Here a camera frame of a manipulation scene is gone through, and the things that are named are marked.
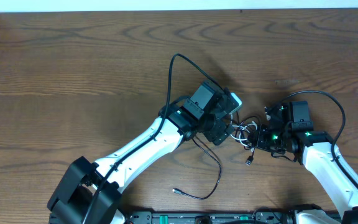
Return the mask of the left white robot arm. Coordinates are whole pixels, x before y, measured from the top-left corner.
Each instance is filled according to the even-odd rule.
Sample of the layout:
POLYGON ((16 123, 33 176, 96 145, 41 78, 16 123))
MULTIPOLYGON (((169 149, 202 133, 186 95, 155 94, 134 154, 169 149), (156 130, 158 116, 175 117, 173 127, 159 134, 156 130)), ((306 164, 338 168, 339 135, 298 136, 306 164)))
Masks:
POLYGON ((192 96, 164 106, 149 128, 116 152, 94 162, 85 157, 72 162, 47 208, 60 223, 125 223, 119 201, 129 184, 198 133, 220 145, 234 130, 224 117, 241 106, 235 93, 205 80, 192 96))

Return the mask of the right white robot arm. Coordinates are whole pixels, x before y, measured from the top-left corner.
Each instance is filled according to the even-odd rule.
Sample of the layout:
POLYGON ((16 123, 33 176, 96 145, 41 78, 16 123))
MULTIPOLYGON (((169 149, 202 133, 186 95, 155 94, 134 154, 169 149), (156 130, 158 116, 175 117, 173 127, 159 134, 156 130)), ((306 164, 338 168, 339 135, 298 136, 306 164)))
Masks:
POLYGON ((266 108, 268 124, 260 125, 252 138, 257 149, 272 157, 294 155, 321 184, 342 223, 358 223, 358 175, 341 155, 326 131, 314 130, 307 101, 280 103, 266 108))

